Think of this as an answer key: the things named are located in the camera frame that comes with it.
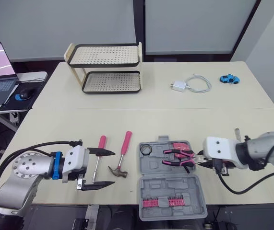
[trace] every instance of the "desk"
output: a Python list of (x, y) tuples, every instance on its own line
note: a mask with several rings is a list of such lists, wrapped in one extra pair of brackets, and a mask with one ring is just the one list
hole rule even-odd
[[(62, 184), (42, 181), (34, 199), (35, 203), (48, 204), (137, 204), (139, 158), (137, 146), (143, 141), (157, 141), (159, 135), (169, 135), (170, 140), (188, 140), (198, 152), (207, 136), (235, 138), (239, 127), (242, 136), (256, 138), (267, 131), (274, 131), (274, 108), (228, 109), (68, 109), (40, 108), (27, 114), (9, 144), (2, 159), (15, 150), (47, 141), (83, 140), (85, 147), (97, 147), (101, 135), (107, 136), (106, 149), (115, 156), (103, 157), (98, 168), (97, 181), (115, 181), (115, 184), (97, 191), (76, 191), (76, 181)], [(115, 167), (119, 160), (125, 132), (133, 132), (131, 143), (122, 163), (128, 177), (113, 176), (107, 166)], [(69, 146), (49, 146), (45, 151), (61, 150)], [(90, 156), (86, 180), (91, 182), (96, 157)], [(11, 172), (8, 167), (1, 178), (5, 182)], [(235, 190), (242, 190), (261, 177), (274, 172), (269, 164), (265, 170), (230, 170), (226, 182)], [(267, 179), (246, 194), (234, 195), (222, 186), (215, 173), (198, 167), (195, 172), (201, 181), (207, 204), (258, 204), (274, 203), (274, 177)]]
[[(45, 79), (47, 77), (47, 73), (46, 72), (32, 72), (32, 73), (18, 73), (17, 74), (18, 80), (20, 81), (32, 81), (38, 78), (41, 79)], [(18, 85), (16, 85), (10, 95), (8, 96), (8, 98), (12, 95), (12, 93), (15, 91), (15, 89), (17, 88)], [(6, 111), (0, 111), (0, 114), (8, 114), (8, 113), (18, 113), (18, 112), (24, 112), (27, 111), (25, 109), (20, 109), (20, 110), (6, 110)], [(5, 126), (7, 126), (8, 128), (12, 129), (14, 132), (17, 130), (17, 126), (15, 126), (14, 124), (12, 124), (9, 120), (5, 119), (4, 117), (0, 116), (0, 122), (3, 123)]]
[[(193, 73), (205, 76), (213, 88), (207, 93), (171, 90), (175, 80), (184, 81)], [(237, 85), (223, 84), (222, 75), (240, 78)], [(206, 88), (201, 80), (192, 87)], [(143, 89), (131, 94), (85, 94), (67, 63), (58, 64), (33, 108), (87, 109), (191, 109), (191, 108), (274, 108), (261, 85), (244, 62), (143, 63)]]

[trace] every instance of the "white power adapter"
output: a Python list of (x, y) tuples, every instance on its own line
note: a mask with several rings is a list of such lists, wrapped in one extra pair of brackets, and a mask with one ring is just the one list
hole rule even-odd
[[(201, 79), (201, 80), (203, 80), (207, 85), (207, 89), (203, 90), (203, 89), (191, 88), (188, 85), (188, 82), (192, 79)], [(212, 88), (212, 85), (208, 81), (208, 79), (206, 79), (205, 77), (203, 77), (201, 75), (195, 74), (195, 73), (193, 74), (192, 77), (186, 79), (186, 81), (176, 80), (175, 82), (173, 82), (173, 84), (171, 84), (171, 89), (176, 90), (176, 91), (180, 91), (180, 92), (184, 92), (185, 89), (190, 90), (191, 92), (208, 92), (208, 91), (211, 90), (211, 88)]]
[(171, 84), (171, 88), (176, 91), (184, 92), (186, 88), (187, 83), (181, 80), (176, 80)]

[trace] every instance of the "blue mouse pad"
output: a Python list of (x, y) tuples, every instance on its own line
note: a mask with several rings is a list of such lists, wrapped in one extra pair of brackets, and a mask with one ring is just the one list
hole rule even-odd
[[(11, 94), (7, 102), (1, 105), (0, 110), (3, 111), (31, 109), (33, 103), (36, 101), (44, 85), (44, 82), (26, 82), (19, 84), (14, 93)], [(20, 98), (20, 92), (23, 89), (35, 89), (35, 92), (31, 96), (31, 98), (23, 100)]]

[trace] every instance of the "black rubber band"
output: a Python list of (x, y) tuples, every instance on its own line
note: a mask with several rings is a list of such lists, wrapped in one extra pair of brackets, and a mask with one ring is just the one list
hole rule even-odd
[[(150, 149), (149, 153), (144, 153), (144, 152), (143, 152), (143, 151), (145, 150), (144, 147)], [(143, 156), (148, 156), (148, 155), (150, 155), (152, 151), (153, 151), (153, 149), (152, 149), (152, 146), (150, 146), (150, 145), (142, 145), (142, 146), (140, 147), (140, 152), (142, 153)]]

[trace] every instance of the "pink screwdriver handle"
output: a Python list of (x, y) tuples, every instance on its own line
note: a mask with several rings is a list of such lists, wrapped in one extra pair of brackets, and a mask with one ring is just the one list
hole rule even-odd
[(106, 136), (101, 136), (100, 140), (99, 140), (98, 147), (100, 149), (104, 149), (106, 147), (106, 141), (107, 141), (107, 137)]
[(132, 136), (132, 132), (127, 131), (126, 135), (125, 135), (125, 139), (122, 145), (122, 149), (121, 149), (121, 154), (125, 155), (125, 153), (127, 152), (128, 146), (129, 146), (129, 141), (131, 140), (131, 136)]

